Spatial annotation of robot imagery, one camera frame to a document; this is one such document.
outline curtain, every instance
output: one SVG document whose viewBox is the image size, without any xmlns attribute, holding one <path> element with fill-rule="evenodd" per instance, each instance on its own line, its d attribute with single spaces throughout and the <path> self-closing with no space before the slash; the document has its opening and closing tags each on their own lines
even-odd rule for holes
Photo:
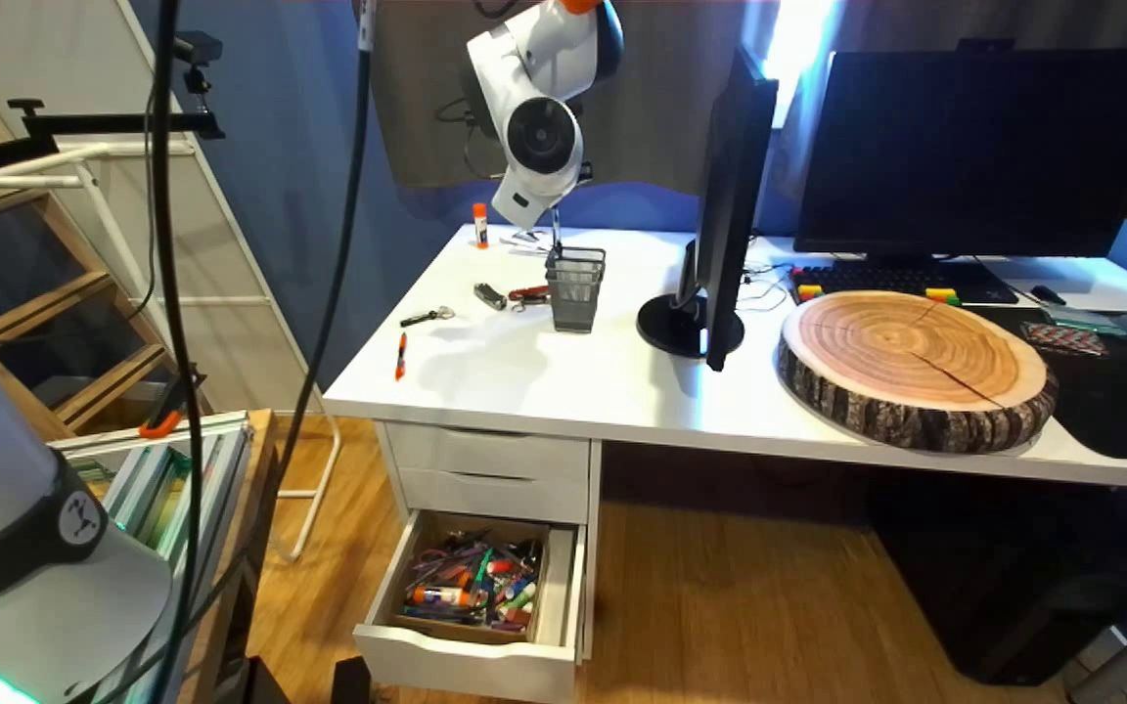
<svg viewBox="0 0 1127 704">
<path fill-rule="evenodd" d="M 773 0 L 614 0 L 621 66 L 580 94 L 576 115 L 595 181 L 647 181 L 692 190 L 707 111 L 745 20 Z M 377 9 L 370 99 L 399 186 L 452 186 L 503 168 L 468 125 L 481 94 L 465 40 L 531 0 L 382 0 Z"/>
<path fill-rule="evenodd" d="M 382 0 L 377 9 L 370 94 L 399 186 L 493 181 L 499 147 L 468 111 L 465 40 L 531 0 Z M 695 190 L 707 106 L 734 43 L 767 51 L 781 3 L 823 0 L 614 0 L 625 29 L 618 73 L 580 99 L 600 183 L 647 181 Z M 835 0 L 835 34 L 797 78 L 769 137 L 758 226 L 793 231 L 809 128 L 828 51 L 955 51 L 960 40 L 1012 47 L 1127 47 L 1127 0 Z"/>
</svg>

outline computer monitor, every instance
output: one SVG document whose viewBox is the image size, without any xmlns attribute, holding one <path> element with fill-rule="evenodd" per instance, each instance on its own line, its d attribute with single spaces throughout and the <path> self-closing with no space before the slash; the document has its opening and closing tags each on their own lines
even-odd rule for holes
<svg viewBox="0 0 1127 704">
<path fill-rule="evenodd" d="M 793 249 L 1106 256 L 1127 51 L 840 51 Z"/>
<path fill-rule="evenodd" d="M 749 51 L 734 51 L 707 116 L 702 231 L 685 248 L 682 286 L 638 309 L 640 342 L 674 355 L 703 355 L 716 370 L 745 342 L 734 288 L 762 183 L 769 106 L 773 83 Z"/>
</svg>

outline desk surface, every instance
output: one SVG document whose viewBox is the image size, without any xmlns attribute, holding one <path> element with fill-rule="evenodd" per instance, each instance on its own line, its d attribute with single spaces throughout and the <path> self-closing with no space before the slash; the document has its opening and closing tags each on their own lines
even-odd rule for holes
<svg viewBox="0 0 1127 704">
<path fill-rule="evenodd" d="M 565 231 L 567 248 L 605 248 L 605 283 L 591 334 L 555 334 L 546 306 L 493 312 L 477 283 L 519 288 L 544 283 L 541 248 L 475 249 L 456 231 L 360 355 L 326 392 L 339 413 L 555 434 L 600 441 L 692 447 L 852 464 L 905 464 L 995 476 L 1127 484 L 1127 459 L 1079 447 L 1060 421 L 1005 454 L 915 454 L 869 441 L 801 407 L 773 375 L 773 342 L 793 309 L 769 283 L 749 286 L 749 342 L 725 370 L 678 359 L 638 335 L 640 300 L 678 286 L 685 236 Z M 1054 283 L 1069 306 L 1127 309 L 1127 270 L 1110 261 L 995 261 L 1012 286 Z M 399 315 L 451 306 L 451 321 L 416 323 L 408 375 L 395 379 Z"/>
</svg>

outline white cabinet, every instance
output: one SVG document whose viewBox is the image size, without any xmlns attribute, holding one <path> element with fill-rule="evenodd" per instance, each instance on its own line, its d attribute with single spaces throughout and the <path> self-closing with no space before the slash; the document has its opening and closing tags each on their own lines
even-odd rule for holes
<svg viewBox="0 0 1127 704">
<path fill-rule="evenodd" d="M 445 690 L 499 699 L 572 699 L 591 654 L 601 447 L 580 438 L 490 434 L 379 421 L 402 507 L 395 558 L 357 626 L 377 683 Z M 541 604 L 527 640 L 468 640 L 395 626 L 402 566 L 422 533 L 452 524 L 541 524 Z"/>
</svg>

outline white robot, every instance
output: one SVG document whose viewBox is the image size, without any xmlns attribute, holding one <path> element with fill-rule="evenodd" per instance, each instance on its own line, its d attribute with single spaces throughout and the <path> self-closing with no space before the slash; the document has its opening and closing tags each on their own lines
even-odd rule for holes
<svg viewBox="0 0 1127 704">
<path fill-rule="evenodd" d="M 541 0 L 465 43 L 507 160 L 493 210 L 531 226 L 580 181 L 582 132 L 567 99 L 614 73 L 621 29 L 609 0 Z"/>
</svg>

